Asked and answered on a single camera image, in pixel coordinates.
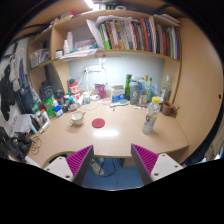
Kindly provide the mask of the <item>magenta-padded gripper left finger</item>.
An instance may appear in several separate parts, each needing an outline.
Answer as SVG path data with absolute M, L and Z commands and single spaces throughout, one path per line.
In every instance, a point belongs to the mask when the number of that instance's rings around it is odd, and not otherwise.
M 57 157 L 44 170 L 81 186 L 93 156 L 94 148 L 90 145 L 68 157 Z

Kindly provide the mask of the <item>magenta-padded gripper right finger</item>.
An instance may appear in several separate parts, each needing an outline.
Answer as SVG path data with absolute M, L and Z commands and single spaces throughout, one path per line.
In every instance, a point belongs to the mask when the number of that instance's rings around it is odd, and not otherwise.
M 156 154 L 136 144 L 131 145 L 131 155 L 144 185 L 182 169 L 182 166 L 166 153 Z

